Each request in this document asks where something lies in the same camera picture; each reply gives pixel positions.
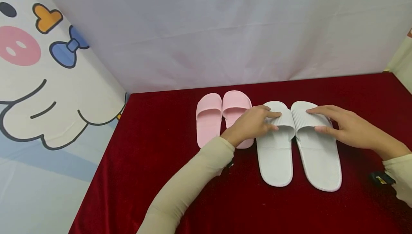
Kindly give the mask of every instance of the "hand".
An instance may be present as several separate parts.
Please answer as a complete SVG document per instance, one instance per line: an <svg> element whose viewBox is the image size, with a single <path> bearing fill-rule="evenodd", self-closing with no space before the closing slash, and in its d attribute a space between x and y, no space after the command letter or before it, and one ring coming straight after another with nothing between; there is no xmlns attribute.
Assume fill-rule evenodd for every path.
<svg viewBox="0 0 412 234"><path fill-rule="evenodd" d="M327 126L315 126L315 131L331 135L340 142L353 147L372 149L383 160L411 153L403 143L354 112L333 105L318 106L306 112L325 115L339 125L339 130Z"/></svg>
<svg viewBox="0 0 412 234"><path fill-rule="evenodd" d="M277 126L265 123L265 118L277 118L281 115L280 112L271 112L268 106L253 106L226 129L221 137L237 147L246 139L263 136L268 131L279 130Z"/></svg>

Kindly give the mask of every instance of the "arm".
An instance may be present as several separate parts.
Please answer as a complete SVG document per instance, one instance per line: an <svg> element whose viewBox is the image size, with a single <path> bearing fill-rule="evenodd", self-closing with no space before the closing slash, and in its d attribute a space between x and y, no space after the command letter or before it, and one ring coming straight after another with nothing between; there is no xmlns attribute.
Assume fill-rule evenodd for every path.
<svg viewBox="0 0 412 234"><path fill-rule="evenodd" d="M181 217L206 184L230 163L236 146L246 139L263 136L277 126L266 117L279 117L267 106L252 107L220 137L209 141L159 191L147 210L137 234L175 233Z"/></svg>
<svg viewBox="0 0 412 234"><path fill-rule="evenodd" d="M205 185L233 158L234 147L215 137L160 190L147 210L139 233L175 233L186 209Z"/></svg>
<svg viewBox="0 0 412 234"><path fill-rule="evenodd" d="M353 147L374 150L382 158L385 172L396 182L392 185L396 197L412 207L412 153L406 145L340 107L318 106L307 112L325 115L339 124L339 129L316 126L316 131Z"/></svg>

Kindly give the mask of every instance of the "yellow wall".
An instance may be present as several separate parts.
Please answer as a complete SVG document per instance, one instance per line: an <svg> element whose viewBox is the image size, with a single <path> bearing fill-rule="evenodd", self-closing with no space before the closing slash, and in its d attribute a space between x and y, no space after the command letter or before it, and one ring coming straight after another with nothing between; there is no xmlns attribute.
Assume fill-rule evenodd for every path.
<svg viewBox="0 0 412 234"><path fill-rule="evenodd" d="M388 69L412 93L412 30L393 56Z"/></svg>

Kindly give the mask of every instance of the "pig eye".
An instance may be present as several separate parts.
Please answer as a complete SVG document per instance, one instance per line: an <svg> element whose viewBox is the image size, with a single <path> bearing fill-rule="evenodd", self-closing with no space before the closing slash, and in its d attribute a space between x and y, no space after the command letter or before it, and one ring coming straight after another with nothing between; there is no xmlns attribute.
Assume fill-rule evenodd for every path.
<svg viewBox="0 0 412 234"><path fill-rule="evenodd" d="M0 12L5 16L8 16L9 18L14 18L15 16L17 16L16 9L14 9L13 6L8 3L0 3Z"/></svg>

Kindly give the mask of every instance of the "blue bow tie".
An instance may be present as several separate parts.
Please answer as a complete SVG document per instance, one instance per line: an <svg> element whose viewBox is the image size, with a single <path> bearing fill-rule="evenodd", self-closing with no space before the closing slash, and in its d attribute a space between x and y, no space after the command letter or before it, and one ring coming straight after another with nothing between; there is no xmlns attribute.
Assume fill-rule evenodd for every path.
<svg viewBox="0 0 412 234"><path fill-rule="evenodd" d="M49 51L57 63L71 69L76 66L76 50L79 48L88 49L89 45L72 25L69 27L69 34L69 42L53 42L49 47Z"/></svg>

